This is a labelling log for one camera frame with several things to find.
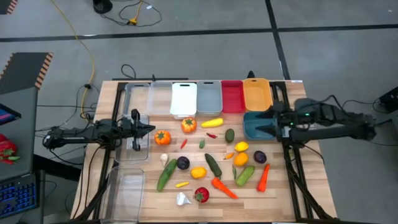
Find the plastic container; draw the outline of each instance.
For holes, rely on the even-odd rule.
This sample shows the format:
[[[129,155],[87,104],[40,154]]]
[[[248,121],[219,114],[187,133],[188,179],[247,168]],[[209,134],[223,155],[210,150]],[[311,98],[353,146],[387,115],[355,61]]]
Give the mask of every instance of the plastic container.
[[[172,82],[152,82],[148,96],[149,115],[169,115],[172,102]]]
[[[245,112],[243,97],[243,82],[241,80],[221,81],[224,113]]]
[[[276,125],[274,118],[257,118],[256,116],[261,112],[247,112],[243,115],[243,134],[247,140],[274,140],[276,137],[265,133],[264,131],[256,130],[256,127]]]
[[[243,81],[244,102],[249,111],[265,111],[272,105],[271,88],[265,78],[248,78]]]
[[[195,117],[197,112],[197,84],[174,83],[170,113],[175,119]]]
[[[123,116],[130,116],[131,110],[137,109],[140,114],[147,114],[148,83],[130,83],[124,87]]]
[[[141,123],[149,124],[148,115],[140,115]],[[149,136],[150,133],[146,134],[142,139],[138,139],[138,144],[141,146],[140,151],[135,151],[132,148],[132,142],[134,138],[127,138],[122,140],[121,147],[116,148],[115,160],[120,162],[141,162],[148,159],[149,152]]]
[[[141,169],[113,168],[102,200],[101,223],[137,223],[143,186]]]
[[[218,116],[223,110],[220,81],[197,82],[197,109],[200,116]]]

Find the blue keyboard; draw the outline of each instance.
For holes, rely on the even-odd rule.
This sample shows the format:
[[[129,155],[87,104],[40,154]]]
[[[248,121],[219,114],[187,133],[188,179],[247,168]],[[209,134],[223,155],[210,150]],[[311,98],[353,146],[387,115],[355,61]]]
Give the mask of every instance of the blue keyboard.
[[[36,176],[28,174],[0,183],[0,218],[8,217],[38,206]]]

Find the cucumber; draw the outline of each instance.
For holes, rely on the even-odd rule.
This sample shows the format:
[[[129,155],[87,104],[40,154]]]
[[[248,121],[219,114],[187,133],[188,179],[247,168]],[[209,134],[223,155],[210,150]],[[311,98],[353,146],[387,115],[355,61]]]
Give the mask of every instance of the cucumber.
[[[225,132],[225,141],[228,143],[231,143],[234,141],[235,138],[235,132],[232,129],[228,129]]]
[[[176,166],[177,166],[177,160],[176,159],[172,159],[169,162],[169,164],[167,164],[166,167],[164,167],[164,170],[163,170],[162,174],[160,175],[159,180],[157,181],[156,190],[158,192],[161,192],[163,190],[163,188],[166,185],[167,181],[172,176]]]
[[[250,179],[253,173],[254,173],[254,166],[246,167],[239,175],[239,177],[235,180],[236,185],[242,187]]]
[[[214,173],[214,176],[216,177],[221,177],[223,174],[220,167],[218,166],[216,160],[213,158],[213,156],[209,154],[205,154],[206,162],[209,164],[211,171]]]

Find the wooden tabletop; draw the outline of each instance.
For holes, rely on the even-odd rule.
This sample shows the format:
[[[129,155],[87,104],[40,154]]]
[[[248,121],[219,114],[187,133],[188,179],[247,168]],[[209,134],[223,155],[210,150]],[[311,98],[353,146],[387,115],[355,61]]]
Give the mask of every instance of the wooden tabletop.
[[[117,85],[118,82],[114,81],[103,82],[95,120],[111,117]],[[297,98],[305,97],[304,85],[302,82],[286,81],[286,86],[289,101],[291,107],[293,107],[292,103]],[[141,96],[141,103],[146,103],[146,100],[142,100],[142,97],[145,96]],[[119,114],[121,114],[123,109],[123,100],[124,96],[121,98]],[[233,160],[223,160],[223,158],[227,153],[234,152],[234,145],[237,142],[245,141],[242,127],[243,114],[222,114],[221,117],[224,118],[224,125],[207,129],[201,128],[200,123],[209,118],[196,117],[198,128],[193,134],[184,134],[180,127],[181,121],[174,120],[172,116],[150,117],[150,124],[156,126],[156,130],[166,129],[170,131],[172,135],[171,144],[169,146],[158,146],[154,144],[153,137],[155,130],[149,135],[150,151],[148,160],[135,164],[128,162],[121,163],[123,167],[140,168],[144,171],[144,190],[139,214],[140,222],[295,221],[281,144],[276,141],[248,141],[249,149],[246,152],[249,155],[249,162],[247,165],[255,166],[256,171],[244,187],[237,187],[233,180]],[[224,133],[229,128],[234,129],[236,136],[231,144],[226,143],[224,140]],[[219,137],[212,139],[207,137],[206,133],[215,134]],[[184,139],[188,139],[187,145],[183,149],[180,149],[180,145]],[[206,140],[206,146],[203,149],[199,149],[198,145],[202,139]],[[307,145],[320,152],[317,141],[311,141]],[[82,200],[77,214],[80,214],[84,208],[84,198],[86,197],[88,183],[88,166],[97,147],[97,144],[90,144],[87,148],[83,170],[83,183],[81,183],[81,181],[79,183],[79,186],[82,184],[83,187]],[[253,153],[257,150],[266,154],[267,163],[271,165],[267,181],[267,190],[264,193],[256,190],[257,182],[264,169],[264,164],[257,164],[252,159]],[[321,158],[319,155],[305,148],[301,149],[300,152],[309,191],[324,210],[329,215],[335,217],[335,206],[331,197],[325,166]],[[157,180],[164,169],[159,159],[162,153],[167,153],[170,159],[177,159],[180,156],[189,158],[191,162],[190,168],[203,166],[207,169],[208,172],[206,177],[200,180],[194,180],[191,178],[189,170],[182,171],[176,168],[163,192],[158,193],[156,191]],[[223,171],[222,182],[231,189],[239,199],[231,199],[211,185],[210,181],[214,175],[205,161],[205,153],[211,154],[216,159]],[[100,149],[93,159],[87,203],[92,199],[98,189],[103,157],[104,151]],[[242,169],[243,168],[237,168],[238,175]],[[175,188],[175,184],[185,181],[189,181],[190,184],[180,189]],[[210,191],[210,199],[206,203],[199,204],[192,199],[194,191],[199,187],[206,187]],[[179,192],[186,194],[188,198],[191,199],[192,204],[178,206],[176,204],[176,196]],[[305,209],[303,206],[302,194],[299,189],[297,189],[297,192],[301,213],[304,217]],[[79,198],[80,187],[76,193],[72,216],[78,206]],[[119,220],[128,219],[131,213],[134,213],[134,207],[137,206],[137,202],[131,200],[131,198],[122,197],[118,197],[118,200],[123,200],[119,203],[125,203],[126,206],[116,207],[113,212],[113,218]]]

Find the orange tray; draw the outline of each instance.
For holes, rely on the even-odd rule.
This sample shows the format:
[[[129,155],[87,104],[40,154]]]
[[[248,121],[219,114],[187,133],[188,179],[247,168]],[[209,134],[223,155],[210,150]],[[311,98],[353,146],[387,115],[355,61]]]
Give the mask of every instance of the orange tray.
[[[272,105],[271,88],[265,78],[243,80],[244,101],[249,111],[265,111]]]

